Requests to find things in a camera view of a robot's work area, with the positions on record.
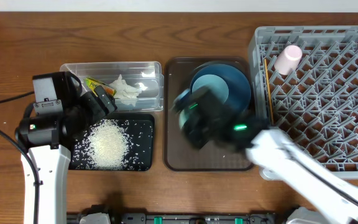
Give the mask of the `green yellow snack wrapper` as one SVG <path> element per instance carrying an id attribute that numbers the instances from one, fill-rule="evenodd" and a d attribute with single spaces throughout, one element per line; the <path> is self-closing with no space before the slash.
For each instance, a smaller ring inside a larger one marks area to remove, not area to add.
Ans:
<path id="1" fill-rule="evenodd" d="M 105 90 L 105 92 L 107 94 L 109 94 L 111 96 L 114 96 L 116 94 L 116 90 L 113 87 L 111 87 L 111 86 L 109 86 L 109 85 L 105 84 L 104 82 L 99 81 L 97 79 L 88 77 L 88 78 L 84 79 L 84 83 L 93 93 L 95 93 L 96 87 L 100 86 Z"/>

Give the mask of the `pink plastic cup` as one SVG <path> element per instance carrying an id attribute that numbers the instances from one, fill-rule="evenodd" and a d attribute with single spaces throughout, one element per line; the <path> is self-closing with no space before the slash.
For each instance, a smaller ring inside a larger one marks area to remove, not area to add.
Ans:
<path id="1" fill-rule="evenodd" d="M 281 75 L 289 75 L 295 71 L 302 58 L 303 52 L 297 45 L 288 45 L 277 57 L 274 68 Z"/>

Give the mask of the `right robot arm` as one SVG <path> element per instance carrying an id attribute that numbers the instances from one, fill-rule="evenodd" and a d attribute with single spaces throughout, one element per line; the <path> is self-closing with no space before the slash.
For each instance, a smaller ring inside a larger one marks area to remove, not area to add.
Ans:
<path id="1" fill-rule="evenodd" d="M 306 198 L 329 223 L 358 223 L 358 187 L 335 176 L 306 155 L 281 129 L 250 114 L 216 118 L 183 111 L 179 125 L 192 145 L 210 140 L 244 150 L 253 164 L 275 173 Z"/>

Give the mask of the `dark blue plate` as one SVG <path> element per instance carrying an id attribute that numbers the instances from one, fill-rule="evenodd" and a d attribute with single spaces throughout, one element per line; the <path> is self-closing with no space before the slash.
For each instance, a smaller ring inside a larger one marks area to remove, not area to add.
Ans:
<path id="1" fill-rule="evenodd" d="M 202 75 L 212 74 L 221 77 L 229 87 L 229 95 L 225 99 L 224 104 L 229 106 L 236 112 L 246 110 L 250 105 L 251 87 L 244 72 L 234 65 L 223 61 L 207 62 L 197 67 L 195 74 L 191 80 L 191 87 L 193 82 Z"/>

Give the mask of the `light blue bowl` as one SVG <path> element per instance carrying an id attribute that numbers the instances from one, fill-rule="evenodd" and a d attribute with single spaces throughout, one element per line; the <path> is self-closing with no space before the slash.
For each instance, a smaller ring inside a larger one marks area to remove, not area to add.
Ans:
<path id="1" fill-rule="evenodd" d="M 196 91 L 203 86 L 208 87 L 216 96 L 223 98 L 223 101 L 225 101 L 229 95 L 227 83 L 217 75 L 206 74 L 200 76 L 193 82 L 191 90 Z"/>

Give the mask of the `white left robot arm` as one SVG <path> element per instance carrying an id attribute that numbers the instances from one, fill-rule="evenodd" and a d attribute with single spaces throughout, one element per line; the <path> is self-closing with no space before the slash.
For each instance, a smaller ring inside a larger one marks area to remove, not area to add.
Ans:
<path id="1" fill-rule="evenodd" d="M 66 223 L 67 173 L 71 147 L 79 134 L 117 108 L 114 98 L 97 86 L 66 100 L 30 104 L 16 129 L 24 147 L 25 223 Z"/>

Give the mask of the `mint green small bowl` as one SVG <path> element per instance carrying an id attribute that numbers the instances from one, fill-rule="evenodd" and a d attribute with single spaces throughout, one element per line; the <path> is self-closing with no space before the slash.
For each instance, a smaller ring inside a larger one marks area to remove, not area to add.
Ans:
<path id="1" fill-rule="evenodd" d="M 185 123 L 189 120 L 189 117 L 190 117 L 189 109 L 183 109 L 179 112 L 178 125 L 181 130 L 184 128 Z"/>

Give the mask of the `wooden chopstick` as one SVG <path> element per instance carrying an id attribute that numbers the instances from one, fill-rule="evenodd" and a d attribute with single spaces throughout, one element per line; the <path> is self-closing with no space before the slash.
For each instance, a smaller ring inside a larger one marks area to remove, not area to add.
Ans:
<path id="1" fill-rule="evenodd" d="M 268 105 L 269 105 L 269 111 L 270 111 L 270 120 L 271 120 L 271 124 L 274 124 L 272 96 L 271 96 L 271 92 L 270 92 L 270 82 L 269 82 L 269 70 L 268 70 L 267 65 L 268 65 L 267 59 L 264 58 L 264 70 L 265 70 L 265 79 L 266 79 L 266 87 L 267 87 Z"/>

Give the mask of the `white napkin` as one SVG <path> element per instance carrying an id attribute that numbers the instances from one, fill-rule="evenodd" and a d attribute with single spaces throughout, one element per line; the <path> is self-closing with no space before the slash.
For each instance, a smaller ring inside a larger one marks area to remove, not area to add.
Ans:
<path id="1" fill-rule="evenodd" d="M 110 83 L 109 86 L 115 89 L 116 93 L 114 96 L 120 99 L 134 99 L 142 93 L 141 88 L 128 85 L 122 78 L 122 75 L 119 75 L 117 80 Z"/>

